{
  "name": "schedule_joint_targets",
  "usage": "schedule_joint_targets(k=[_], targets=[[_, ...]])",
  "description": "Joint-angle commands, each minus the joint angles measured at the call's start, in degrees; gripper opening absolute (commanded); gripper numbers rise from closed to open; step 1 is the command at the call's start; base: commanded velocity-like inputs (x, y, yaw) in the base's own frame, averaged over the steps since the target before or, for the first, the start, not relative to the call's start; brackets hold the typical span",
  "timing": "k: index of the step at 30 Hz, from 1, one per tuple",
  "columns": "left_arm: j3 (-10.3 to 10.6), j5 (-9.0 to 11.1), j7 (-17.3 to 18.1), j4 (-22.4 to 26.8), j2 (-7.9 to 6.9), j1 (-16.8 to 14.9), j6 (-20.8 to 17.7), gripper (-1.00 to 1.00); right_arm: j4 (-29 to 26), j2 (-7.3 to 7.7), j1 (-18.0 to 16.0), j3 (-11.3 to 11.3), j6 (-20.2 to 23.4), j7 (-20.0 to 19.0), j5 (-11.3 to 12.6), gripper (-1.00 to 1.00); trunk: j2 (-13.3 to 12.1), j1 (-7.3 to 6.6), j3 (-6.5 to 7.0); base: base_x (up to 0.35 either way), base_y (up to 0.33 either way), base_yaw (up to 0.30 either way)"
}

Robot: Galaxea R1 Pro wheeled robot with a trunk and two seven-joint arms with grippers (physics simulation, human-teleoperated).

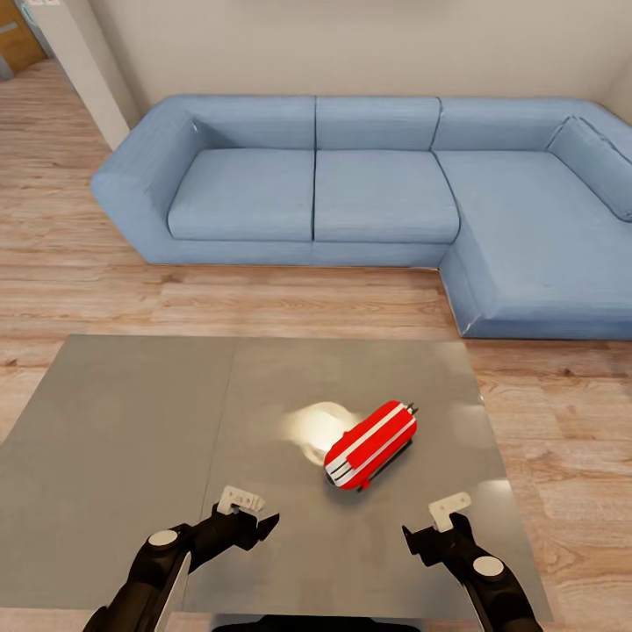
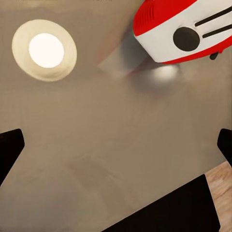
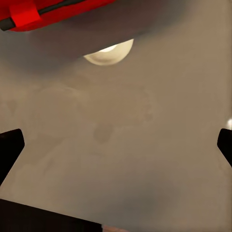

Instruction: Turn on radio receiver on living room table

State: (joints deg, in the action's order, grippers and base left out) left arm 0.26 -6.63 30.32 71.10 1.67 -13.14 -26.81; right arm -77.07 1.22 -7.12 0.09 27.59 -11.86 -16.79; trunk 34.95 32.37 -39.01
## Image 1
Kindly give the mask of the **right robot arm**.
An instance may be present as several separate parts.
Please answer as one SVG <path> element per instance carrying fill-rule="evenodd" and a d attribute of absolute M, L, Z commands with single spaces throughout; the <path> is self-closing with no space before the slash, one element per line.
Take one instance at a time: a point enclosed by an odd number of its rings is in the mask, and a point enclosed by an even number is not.
<path fill-rule="evenodd" d="M 412 533 L 402 527 L 410 552 L 426 566 L 445 563 L 463 585 L 480 632 L 543 632 L 512 571 L 475 544 L 468 519 L 456 514 L 468 506 L 465 492 L 431 503 L 431 528 Z"/>

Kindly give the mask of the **radio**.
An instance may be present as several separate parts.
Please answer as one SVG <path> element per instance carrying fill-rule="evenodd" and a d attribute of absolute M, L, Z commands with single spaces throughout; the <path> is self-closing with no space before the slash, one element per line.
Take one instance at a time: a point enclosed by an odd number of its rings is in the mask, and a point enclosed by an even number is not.
<path fill-rule="evenodd" d="M 325 456 L 327 478 L 341 489 L 365 491 L 412 443 L 417 432 L 412 405 L 389 401 L 364 422 L 345 432 Z"/>

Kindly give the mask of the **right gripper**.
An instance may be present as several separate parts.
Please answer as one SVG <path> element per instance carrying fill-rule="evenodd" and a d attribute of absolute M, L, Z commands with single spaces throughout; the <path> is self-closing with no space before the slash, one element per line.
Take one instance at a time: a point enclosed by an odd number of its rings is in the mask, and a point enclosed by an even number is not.
<path fill-rule="evenodd" d="M 445 563 L 449 567 L 449 552 L 457 542 L 463 541 L 477 546 L 471 533 L 468 519 L 455 514 L 449 518 L 454 525 L 450 531 L 440 533 L 433 527 L 422 529 L 418 533 L 412 533 L 406 526 L 403 526 L 408 547 L 413 555 L 420 554 L 423 564 L 432 566 L 433 564 Z"/>

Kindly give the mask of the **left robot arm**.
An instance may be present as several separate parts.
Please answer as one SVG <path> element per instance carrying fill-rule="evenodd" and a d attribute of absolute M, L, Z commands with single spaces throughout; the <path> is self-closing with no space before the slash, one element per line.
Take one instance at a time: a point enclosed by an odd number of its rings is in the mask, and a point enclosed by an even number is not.
<path fill-rule="evenodd" d="M 126 585 L 109 607 L 92 615 L 83 632 L 164 632 L 188 574 L 232 546 L 249 551 L 279 522 L 279 513 L 258 522 L 239 506 L 261 512 L 266 501 L 226 485 L 210 518 L 151 535 L 133 560 Z"/>

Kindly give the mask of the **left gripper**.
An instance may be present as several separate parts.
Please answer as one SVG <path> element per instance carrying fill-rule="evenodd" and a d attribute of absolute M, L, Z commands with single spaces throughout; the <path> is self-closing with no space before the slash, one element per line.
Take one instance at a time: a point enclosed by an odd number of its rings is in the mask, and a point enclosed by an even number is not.
<path fill-rule="evenodd" d="M 217 512 L 218 505 L 219 502 L 213 504 L 212 516 L 198 524 L 209 523 L 209 527 L 216 534 L 216 549 L 214 555 L 207 562 L 232 546 L 249 551 L 259 540 L 264 541 L 268 537 L 280 518 L 280 514 L 277 513 L 258 522 L 255 516 L 242 511 L 224 515 Z"/>

